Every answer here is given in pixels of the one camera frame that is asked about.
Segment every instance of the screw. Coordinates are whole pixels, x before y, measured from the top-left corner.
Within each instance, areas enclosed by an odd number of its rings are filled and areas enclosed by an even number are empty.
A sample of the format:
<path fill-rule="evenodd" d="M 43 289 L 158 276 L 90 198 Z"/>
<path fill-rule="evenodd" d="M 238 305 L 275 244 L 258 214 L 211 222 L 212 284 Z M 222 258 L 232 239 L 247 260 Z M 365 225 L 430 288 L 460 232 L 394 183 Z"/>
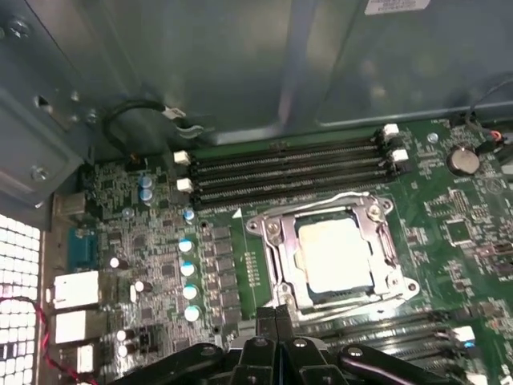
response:
<path fill-rule="evenodd" d="M 7 23 L 7 27 L 11 34 L 18 39 L 26 39 L 30 36 L 30 27 L 24 21 L 17 18 L 10 20 Z"/>
<path fill-rule="evenodd" d="M 357 347 L 350 347 L 347 352 L 349 353 L 349 355 L 353 356 L 353 357 L 362 357 L 363 356 L 363 351 L 362 349 L 359 349 Z"/>
<path fill-rule="evenodd" d="M 35 182 L 43 182 L 48 178 L 48 171 L 41 166 L 33 166 L 30 174 Z"/>
<path fill-rule="evenodd" d="M 125 207 L 121 210 L 121 217 L 123 219 L 132 219 L 135 216 L 135 211 L 132 207 Z"/>
<path fill-rule="evenodd" d="M 367 209 L 367 216 L 371 221 L 380 221 L 382 219 L 382 210 L 379 208 L 379 206 L 372 205 Z"/>
<path fill-rule="evenodd" d="M 74 102 L 80 101 L 80 94 L 78 91 L 71 92 L 71 100 L 73 100 Z"/>
<path fill-rule="evenodd" d="M 438 134 L 436 132 L 427 134 L 427 141 L 432 144 L 438 143 Z"/>
<path fill-rule="evenodd" d="M 295 347 L 305 347 L 306 341 L 303 338 L 298 338 L 294 340 L 294 346 Z"/>
<path fill-rule="evenodd" d="M 268 223 L 266 229 L 267 232 L 272 235 L 278 234 L 280 232 L 280 226 L 274 222 Z"/>
<path fill-rule="evenodd" d="M 264 347 L 265 345 L 267 345 L 267 341 L 265 341 L 265 338 L 256 338 L 255 345 L 259 347 Z"/>
<path fill-rule="evenodd" d="M 201 351 L 201 355 L 214 355 L 216 353 L 216 349 L 211 346 L 204 347 Z"/>
<path fill-rule="evenodd" d="M 96 124 L 98 122 L 98 112 L 95 109 L 90 110 L 86 120 L 89 124 Z"/>

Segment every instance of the white sticker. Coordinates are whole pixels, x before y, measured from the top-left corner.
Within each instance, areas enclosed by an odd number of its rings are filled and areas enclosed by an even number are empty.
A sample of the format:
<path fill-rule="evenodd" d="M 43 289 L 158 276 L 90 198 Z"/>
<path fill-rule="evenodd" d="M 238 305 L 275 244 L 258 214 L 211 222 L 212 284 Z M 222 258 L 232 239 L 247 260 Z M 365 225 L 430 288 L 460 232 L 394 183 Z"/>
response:
<path fill-rule="evenodd" d="M 407 10 L 425 10 L 431 0 L 369 0 L 366 14 L 392 14 Z"/>

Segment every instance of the green circuit board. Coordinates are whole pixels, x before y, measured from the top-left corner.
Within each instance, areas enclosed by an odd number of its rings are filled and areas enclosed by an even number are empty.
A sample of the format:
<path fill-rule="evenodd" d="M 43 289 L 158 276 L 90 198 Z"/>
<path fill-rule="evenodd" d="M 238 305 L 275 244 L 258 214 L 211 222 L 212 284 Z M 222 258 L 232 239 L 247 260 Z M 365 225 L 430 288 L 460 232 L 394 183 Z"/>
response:
<path fill-rule="evenodd" d="M 390 183 L 351 188 L 389 198 L 394 203 L 394 210 L 386 219 L 402 272 L 415 279 L 421 289 L 394 316 L 473 308 L 479 316 L 462 323 L 473 326 L 475 345 L 482 354 L 466 360 L 464 365 L 469 371 L 486 374 L 489 383 L 499 383 L 513 369 L 513 269 L 508 269 L 513 263 L 513 251 L 495 253 L 492 247 L 513 241 L 513 194 L 493 155 L 481 156 L 480 168 L 473 176 L 456 176 L 448 169 L 446 158 L 451 149 L 461 143 L 477 146 L 483 141 L 481 134 L 465 127 L 450 128 L 444 120 L 399 124 L 399 128 L 412 169 Z M 294 148 L 351 139 L 372 134 L 376 129 L 298 136 L 282 140 L 279 145 Z M 427 139 L 433 133 L 438 137 L 436 143 Z M 208 162 L 209 158 L 250 153 L 275 145 L 276 141 L 264 141 L 204 148 L 191 154 Z M 246 221 L 277 205 L 333 195 L 323 192 L 225 205 L 198 210 L 193 220 L 186 221 L 184 210 L 190 209 L 188 196 L 176 190 L 176 179 L 183 170 L 172 165 L 170 156 L 148 157 L 146 161 L 145 168 L 137 171 L 127 171 L 120 162 L 97 164 L 89 176 L 89 197 L 98 208 L 95 227 L 99 234 L 100 269 L 112 274 L 108 261 L 120 250 L 132 267 L 118 276 L 120 305 L 111 310 L 108 330 L 158 324 L 164 336 L 155 353 L 136 355 L 128 361 L 115 359 L 111 371 L 116 376 L 192 343 L 229 343 L 235 338 L 237 327 L 224 324 L 251 320 L 256 308 L 272 297 L 262 240 L 245 230 Z M 150 206 L 139 199 L 141 175 L 153 179 L 154 200 Z M 130 221 L 123 218 L 123 209 L 128 207 L 134 210 Z M 177 249 L 183 239 L 194 244 L 191 253 L 182 254 Z M 236 283 L 230 290 L 238 293 L 238 303 L 234 305 L 238 315 L 231 315 L 235 322 L 221 321 L 216 312 L 216 296 L 222 288 L 209 285 L 209 274 L 216 277 L 217 273 L 208 269 L 208 257 L 221 254 L 233 261 Z M 197 268 L 196 274 L 188 278 L 180 274 L 185 261 Z M 130 302 L 128 287 L 136 279 L 151 282 L 152 293 L 138 302 Z M 199 288 L 199 295 L 191 301 L 182 296 L 187 284 Z M 184 320 L 187 306 L 198 306 L 201 310 L 200 320 L 193 325 Z M 366 321 L 365 317 L 342 318 L 326 327 Z M 458 325 L 458 320 L 449 323 Z"/>

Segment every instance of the solid capacitor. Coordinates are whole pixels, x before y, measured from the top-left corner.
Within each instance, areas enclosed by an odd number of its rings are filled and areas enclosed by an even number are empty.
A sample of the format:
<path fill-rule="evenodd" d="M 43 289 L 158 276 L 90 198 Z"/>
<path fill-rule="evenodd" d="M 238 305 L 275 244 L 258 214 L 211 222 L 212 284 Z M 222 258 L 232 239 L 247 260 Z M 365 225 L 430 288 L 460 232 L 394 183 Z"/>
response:
<path fill-rule="evenodd" d="M 185 285 L 183 294 L 185 299 L 191 301 L 198 295 L 198 288 L 194 285 Z"/>
<path fill-rule="evenodd" d="M 139 186 L 141 188 L 150 188 L 153 185 L 153 180 L 151 180 L 151 177 L 148 175 L 142 176 L 141 179 L 139 179 Z"/>
<path fill-rule="evenodd" d="M 194 244 L 188 239 L 180 239 L 178 242 L 178 250 L 182 253 L 190 253 L 194 249 Z"/>
<path fill-rule="evenodd" d="M 194 274 L 196 271 L 196 267 L 192 262 L 186 261 L 182 263 L 182 266 L 180 266 L 180 272 L 184 277 L 190 277 Z"/>
<path fill-rule="evenodd" d="M 198 306 L 187 306 L 184 311 L 184 317 L 189 322 L 195 322 L 200 318 L 201 311 Z"/>

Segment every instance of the cable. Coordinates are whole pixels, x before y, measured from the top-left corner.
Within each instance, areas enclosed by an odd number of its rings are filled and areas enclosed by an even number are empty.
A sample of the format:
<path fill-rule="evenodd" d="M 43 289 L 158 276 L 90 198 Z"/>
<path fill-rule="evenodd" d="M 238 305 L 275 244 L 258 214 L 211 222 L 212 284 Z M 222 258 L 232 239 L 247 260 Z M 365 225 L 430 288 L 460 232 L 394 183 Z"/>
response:
<path fill-rule="evenodd" d="M 50 367 L 54 367 L 58 369 L 61 373 L 66 373 L 69 375 L 72 379 L 74 379 L 77 383 L 83 383 L 84 379 L 78 373 L 77 371 L 74 371 L 70 367 L 65 367 L 62 364 L 55 361 L 53 358 L 50 357 L 50 353 L 48 351 L 48 348 L 50 346 L 50 328 L 48 327 L 48 318 L 46 317 L 46 314 L 42 310 L 41 306 L 38 305 L 36 301 L 31 300 L 28 297 L 23 296 L 17 296 L 17 297 L 0 297 L 0 303 L 4 301 L 21 301 L 21 302 L 29 302 L 35 310 L 35 313 L 39 317 L 39 321 L 43 325 L 43 338 L 41 342 L 41 350 L 42 350 L 42 357 Z M 94 379 L 88 379 L 85 381 L 86 383 L 89 383 L 90 385 L 98 385 L 98 383 Z"/>
<path fill-rule="evenodd" d="M 160 102 L 156 102 L 153 100 L 145 100 L 145 99 L 136 99 L 136 100 L 128 100 L 127 102 L 123 102 L 120 105 L 112 108 L 110 111 L 102 119 L 102 133 L 105 136 L 105 139 L 114 147 L 116 150 L 121 152 L 127 158 L 131 158 L 132 160 L 137 160 L 138 157 L 136 154 L 128 151 L 127 146 L 123 143 L 119 138 L 117 138 L 111 132 L 111 124 L 115 118 L 120 116 L 126 111 L 135 110 L 135 109 L 147 109 L 158 112 L 164 112 L 166 110 L 166 106 L 164 106 Z"/>
<path fill-rule="evenodd" d="M 486 134 L 491 134 L 491 130 L 489 130 L 487 128 L 483 128 L 483 127 L 481 127 L 481 125 L 477 125 L 471 121 L 472 114 L 474 114 L 475 108 L 477 107 L 477 105 L 480 104 L 482 101 L 484 101 L 488 96 L 495 93 L 498 89 L 500 89 L 508 84 L 511 84 L 511 83 L 513 83 L 513 75 L 510 75 L 507 78 L 505 78 L 505 80 L 503 80 L 502 82 L 497 83 L 492 88 L 490 88 L 488 91 L 486 91 L 479 99 L 474 101 L 471 104 L 471 106 L 468 108 L 467 113 L 465 114 L 465 124 L 467 125 L 467 127 L 472 128 L 476 131 L 486 133 Z"/>

